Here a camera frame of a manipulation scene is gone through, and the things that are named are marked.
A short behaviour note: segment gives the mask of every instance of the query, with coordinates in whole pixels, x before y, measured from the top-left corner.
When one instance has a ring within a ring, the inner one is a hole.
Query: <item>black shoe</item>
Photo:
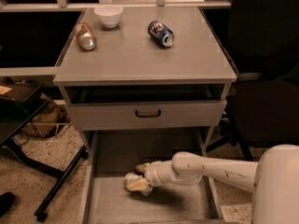
[[[0,217],[12,206],[15,196],[11,192],[0,195]]]

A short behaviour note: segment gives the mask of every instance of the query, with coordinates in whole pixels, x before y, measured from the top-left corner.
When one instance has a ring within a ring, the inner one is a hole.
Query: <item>drawer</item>
[[[154,188],[149,197],[123,185],[125,175],[134,172],[137,164],[171,160],[179,150],[200,154],[198,138],[194,128],[96,132],[78,223],[222,223],[210,178],[203,177],[193,186]]]
[[[67,112],[81,130],[121,130],[217,126],[226,101],[176,104],[70,105]]]

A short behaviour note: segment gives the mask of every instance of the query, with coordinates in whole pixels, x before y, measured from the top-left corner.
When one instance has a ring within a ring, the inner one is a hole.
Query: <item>wheel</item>
[[[37,216],[37,221],[38,222],[44,222],[48,217],[47,213],[41,213]]]
[[[87,160],[88,159],[88,152],[82,153],[82,159]]]

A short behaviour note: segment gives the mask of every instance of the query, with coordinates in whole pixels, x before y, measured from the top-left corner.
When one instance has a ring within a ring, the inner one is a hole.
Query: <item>robotic arm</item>
[[[267,150],[259,162],[205,158],[188,152],[171,161],[136,166],[143,175],[124,179],[130,191],[148,196],[153,187],[174,183],[194,185],[202,175],[253,193],[253,224],[298,223],[299,147],[281,145]]]

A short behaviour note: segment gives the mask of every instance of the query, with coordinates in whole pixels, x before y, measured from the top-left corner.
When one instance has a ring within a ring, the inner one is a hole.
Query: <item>chair seat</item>
[[[287,81],[237,82],[228,99],[240,138],[250,146],[299,143],[299,87]]]

